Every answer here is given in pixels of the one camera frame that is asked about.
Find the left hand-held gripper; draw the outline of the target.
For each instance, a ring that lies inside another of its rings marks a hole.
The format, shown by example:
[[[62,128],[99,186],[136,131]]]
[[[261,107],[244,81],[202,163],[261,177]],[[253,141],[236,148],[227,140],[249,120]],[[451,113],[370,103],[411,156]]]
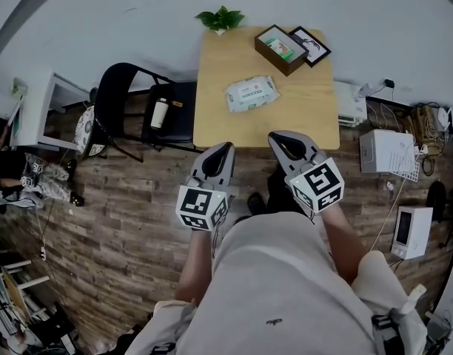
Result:
[[[175,213],[181,223],[197,231],[214,231],[223,224],[232,199],[229,187],[235,163],[235,146],[222,142],[203,151],[189,177],[180,186]],[[218,180],[206,181],[207,178]]]

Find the white wet wipes pack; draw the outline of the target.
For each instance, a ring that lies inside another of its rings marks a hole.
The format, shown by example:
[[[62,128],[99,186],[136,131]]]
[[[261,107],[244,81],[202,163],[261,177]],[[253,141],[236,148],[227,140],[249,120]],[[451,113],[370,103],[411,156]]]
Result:
[[[230,84],[225,90],[229,111],[246,112],[270,104],[281,95],[270,76],[255,76]]]

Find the person's left forearm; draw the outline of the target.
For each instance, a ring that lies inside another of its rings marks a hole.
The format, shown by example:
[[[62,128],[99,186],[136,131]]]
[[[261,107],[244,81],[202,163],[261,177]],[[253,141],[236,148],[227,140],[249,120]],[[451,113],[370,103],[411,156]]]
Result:
[[[175,290],[175,299],[199,305],[211,280],[211,232],[191,231],[187,258]]]

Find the person's right forearm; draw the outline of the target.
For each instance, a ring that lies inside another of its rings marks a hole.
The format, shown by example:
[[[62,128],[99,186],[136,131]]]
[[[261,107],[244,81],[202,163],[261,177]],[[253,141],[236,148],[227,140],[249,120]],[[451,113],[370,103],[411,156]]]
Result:
[[[321,212],[321,218],[337,272],[351,285],[358,275],[359,264],[367,253],[366,248],[338,203],[325,208]]]

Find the person's right leg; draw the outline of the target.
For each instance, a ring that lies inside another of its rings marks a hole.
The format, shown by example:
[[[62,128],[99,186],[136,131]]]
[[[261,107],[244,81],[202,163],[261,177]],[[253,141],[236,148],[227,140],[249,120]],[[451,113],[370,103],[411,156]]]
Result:
[[[267,180],[269,197],[266,203],[266,213],[296,212],[305,216],[305,212],[296,202],[289,187],[286,185],[285,177],[286,173],[278,163],[275,171]]]

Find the white radiator unit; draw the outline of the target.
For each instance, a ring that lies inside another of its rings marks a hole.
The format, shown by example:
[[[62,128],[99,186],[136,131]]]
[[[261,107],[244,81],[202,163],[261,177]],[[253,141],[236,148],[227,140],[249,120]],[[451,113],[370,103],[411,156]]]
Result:
[[[338,123],[340,126],[356,127],[368,119],[366,99],[354,99],[358,86],[334,81],[338,99]]]

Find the white box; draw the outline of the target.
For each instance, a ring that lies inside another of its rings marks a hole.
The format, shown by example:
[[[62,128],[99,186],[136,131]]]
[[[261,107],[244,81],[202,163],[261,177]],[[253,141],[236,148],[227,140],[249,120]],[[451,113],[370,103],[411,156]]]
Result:
[[[389,173],[391,152],[415,158],[415,141],[409,133],[373,129],[360,136],[359,147],[362,173]]]

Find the dark wooden box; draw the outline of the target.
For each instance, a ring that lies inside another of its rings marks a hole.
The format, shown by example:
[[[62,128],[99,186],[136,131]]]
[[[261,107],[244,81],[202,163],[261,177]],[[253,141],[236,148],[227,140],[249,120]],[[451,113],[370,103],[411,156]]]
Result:
[[[282,40],[288,47],[294,50],[295,54],[287,60],[282,59],[272,51],[265,42],[270,38]],[[277,25],[272,25],[254,37],[255,50],[267,61],[274,65],[285,76],[291,75],[294,71],[305,64],[307,50],[297,43],[288,33]]]

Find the black framed antler picture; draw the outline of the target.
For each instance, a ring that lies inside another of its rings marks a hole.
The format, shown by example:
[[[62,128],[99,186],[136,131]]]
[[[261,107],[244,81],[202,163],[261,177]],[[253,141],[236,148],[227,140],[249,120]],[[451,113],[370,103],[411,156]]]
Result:
[[[331,54],[331,50],[322,41],[301,26],[289,32],[289,35],[307,50],[305,63],[310,67],[314,67]]]

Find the green tissue packet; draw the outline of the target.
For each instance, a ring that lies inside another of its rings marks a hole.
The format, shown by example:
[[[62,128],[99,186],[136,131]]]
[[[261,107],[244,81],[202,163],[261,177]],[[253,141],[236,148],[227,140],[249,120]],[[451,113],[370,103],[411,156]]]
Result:
[[[294,50],[278,38],[270,38],[265,42],[265,45],[284,60],[290,59],[295,54]]]

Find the person's white shirt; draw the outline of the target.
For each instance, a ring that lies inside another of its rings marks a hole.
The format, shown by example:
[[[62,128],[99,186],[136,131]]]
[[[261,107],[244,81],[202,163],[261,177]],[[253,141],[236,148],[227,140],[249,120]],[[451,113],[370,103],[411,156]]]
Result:
[[[423,355],[426,326],[380,251],[349,285],[302,214],[235,224],[201,303],[161,301],[126,355]]]

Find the round patterned cushion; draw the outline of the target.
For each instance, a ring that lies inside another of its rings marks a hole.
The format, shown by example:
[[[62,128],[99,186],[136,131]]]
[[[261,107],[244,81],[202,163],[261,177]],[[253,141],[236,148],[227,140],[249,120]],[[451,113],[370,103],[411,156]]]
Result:
[[[109,143],[107,134],[95,119],[94,106],[89,106],[75,128],[75,144],[83,159],[101,155]]]

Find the white microwave appliance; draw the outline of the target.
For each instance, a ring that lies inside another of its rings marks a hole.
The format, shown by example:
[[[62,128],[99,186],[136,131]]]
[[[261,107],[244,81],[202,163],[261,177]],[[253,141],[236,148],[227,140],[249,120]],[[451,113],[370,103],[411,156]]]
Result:
[[[410,260],[425,254],[432,213],[432,207],[399,207],[391,247],[393,255],[402,260]]]

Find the white cabinet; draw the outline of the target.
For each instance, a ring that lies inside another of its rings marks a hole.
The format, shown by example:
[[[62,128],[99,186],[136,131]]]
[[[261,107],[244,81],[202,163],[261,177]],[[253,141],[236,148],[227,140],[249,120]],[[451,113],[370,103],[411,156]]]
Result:
[[[52,70],[33,74],[19,110],[19,124],[13,127],[11,146],[47,147],[52,150],[76,151],[72,141],[63,141],[44,134],[48,113],[66,112],[66,107],[88,101],[90,93]]]

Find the wooden rack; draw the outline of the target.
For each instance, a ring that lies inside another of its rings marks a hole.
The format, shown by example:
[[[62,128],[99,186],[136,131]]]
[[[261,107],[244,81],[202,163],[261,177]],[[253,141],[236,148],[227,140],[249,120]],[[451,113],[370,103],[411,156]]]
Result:
[[[15,336],[18,331],[15,321],[19,321],[23,328],[50,318],[47,307],[37,302],[31,291],[37,285],[48,282],[50,277],[32,278],[26,271],[31,264],[31,260],[23,260],[0,265],[0,320],[10,336]]]

